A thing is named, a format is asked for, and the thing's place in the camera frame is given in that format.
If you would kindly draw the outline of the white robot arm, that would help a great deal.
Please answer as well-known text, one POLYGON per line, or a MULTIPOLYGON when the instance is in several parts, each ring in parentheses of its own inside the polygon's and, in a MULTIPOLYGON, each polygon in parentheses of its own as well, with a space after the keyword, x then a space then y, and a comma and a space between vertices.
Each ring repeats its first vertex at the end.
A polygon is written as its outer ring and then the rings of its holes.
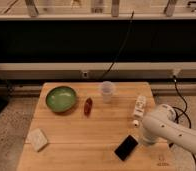
POLYGON ((141 119, 142 141, 152 145, 163 138, 196 155, 196 130, 175 123, 175 117, 174 109, 167 104, 147 112, 141 119))

